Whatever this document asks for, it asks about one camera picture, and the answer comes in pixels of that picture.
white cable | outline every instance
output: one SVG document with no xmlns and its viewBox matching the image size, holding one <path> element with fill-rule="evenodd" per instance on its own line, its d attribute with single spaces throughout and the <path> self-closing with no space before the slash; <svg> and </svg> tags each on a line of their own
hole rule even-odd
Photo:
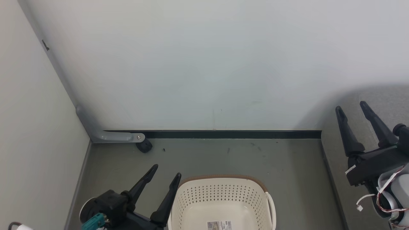
<svg viewBox="0 0 409 230">
<path fill-rule="evenodd" d="M 357 201 L 357 205 L 358 205 L 359 202 L 361 202 L 361 200 L 363 200 L 364 198 L 370 197 L 370 196 L 374 196 L 374 195 L 375 195 L 375 194 L 368 194 L 368 195 L 365 195 L 365 196 L 361 197 L 361 198 Z"/>
<path fill-rule="evenodd" d="M 399 172 L 393 173 L 391 177 L 389 177 L 389 179 L 385 182 L 384 186 L 382 186 L 382 188 L 378 191 L 378 193 L 382 193 Z"/>
<path fill-rule="evenodd" d="M 358 209 L 358 211 L 362 211 L 362 210 L 364 209 L 361 205 L 358 205 L 359 202 L 361 202 L 361 200 L 363 200 L 364 198 L 370 197 L 370 196 L 375 196 L 375 194 L 367 194 L 367 195 L 361 197 L 361 198 L 357 201 L 357 209 Z"/>
</svg>

white wall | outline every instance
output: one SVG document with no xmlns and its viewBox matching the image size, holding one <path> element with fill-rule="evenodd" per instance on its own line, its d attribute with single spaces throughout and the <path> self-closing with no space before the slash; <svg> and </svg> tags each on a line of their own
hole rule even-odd
<svg viewBox="0 0 409 230">
<path fill-rule="evenodd" d="M 61 230 L 89 137 L 17 1 L 0 32 L 0 228 Z"/>
<path fill-rule="evenodd" d="M 409 83 L 407 0 L 30 0 L 106 129 L 319 129 L 349 90 Z"/>
</svg>

electrical wire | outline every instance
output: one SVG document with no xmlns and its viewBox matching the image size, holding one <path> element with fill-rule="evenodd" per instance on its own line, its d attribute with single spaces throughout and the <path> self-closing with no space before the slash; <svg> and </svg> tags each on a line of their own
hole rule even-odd
<svg viewBox="0 0 409 230">
<path fill-rule="evenodd" d="M 357 201 L 357 205 L 359 204 L 359 202 L 361 202 L 361 200 L 363 200 L 366 197 L 370 197 L 370 196 L 375 196 L 375 194 L 368 194 L 368 195 L 365 195 L 365 196 L 359 198 L 359 200 Z"/>
<path fill-rule="evenodd" d="M 409 226 L 402 226 L 402 225 L 394 224 L 392 222 L 389 222 L 389 227 L 391 229 L 393 229 L 393 228 L 403 228 L 402 230 L 406 230 L 406 229 L 409 228 Z"/>
<path fill-rule="evenodd" d="M 379 199 L 380 199 L 380 196 L 381 196 L 381 194 L 383 193 L 383 191 L 386 189 L 386 187 L 388 187 L 389 186 L 389 184 L 392 182 L 392 180 L 396 177 L 396 175 L 398 174 L 398 173 L 400 173 L 404 168 L 405 168 L 405 166 L 406 165 L 404 165 L 402 168 L 400 168 L 400 169 L 398 169 L 395 173 L 393 173 L 392 175 L 391 175 L 391 177 L 389 177 L 389 179 L 386 181 L 386 183 L 382 186 L 382 188 L 381 189 L 379 189 L 379 191 L 378 191 L 378 194 L 376 195 L 376 205 L 379 207 L 379 209 L 381 209 L 383 212 L 386 212 L 386 213 L 390 213 L 390 212 L 404 212 L 404 211 L 408 211 L 409 210 L 409 208 L 397 208 L 397 209 L 385 209 L 385 208 L 383 208 L 382 206 L 381 206 L 381 204 L 380 204 L 380 202 L 379 202 Z"/>
</svg>

perforated basket wall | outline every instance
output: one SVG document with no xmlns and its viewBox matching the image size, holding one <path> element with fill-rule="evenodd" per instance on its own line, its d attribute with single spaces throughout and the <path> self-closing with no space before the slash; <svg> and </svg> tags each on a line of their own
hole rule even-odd
<svg viewBox="0 0 409 230">
<path fill-rule="evenodd" d="M 241 203 L 252 210 L 256 230 L 271 230 L 272 222 L 266 188 L 249 178 L 209 178 L 182 184 L 176 194 L 170 217 L 172 230 L 181 230 L 185 212 L 194 205 Z"/>
</svg>

white sticker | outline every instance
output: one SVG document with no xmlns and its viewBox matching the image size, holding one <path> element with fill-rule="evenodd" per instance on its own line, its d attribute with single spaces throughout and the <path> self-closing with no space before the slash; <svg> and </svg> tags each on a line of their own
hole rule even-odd
<svg viewBox="0 0 409 230">
<path fill-rule="evenodd" d="M 212 221 L 207 223 L 207 230 L 233 230 L 231 221 Z"/>
<path fill-rule="evenodd" d="M 356 165 L 353 165 L 351 168 L 349 168 L 348 170 L 345 171 L 345 175 L 348 174 L 352 169 L 354 169 L 356 167 Z"/>
</svg>

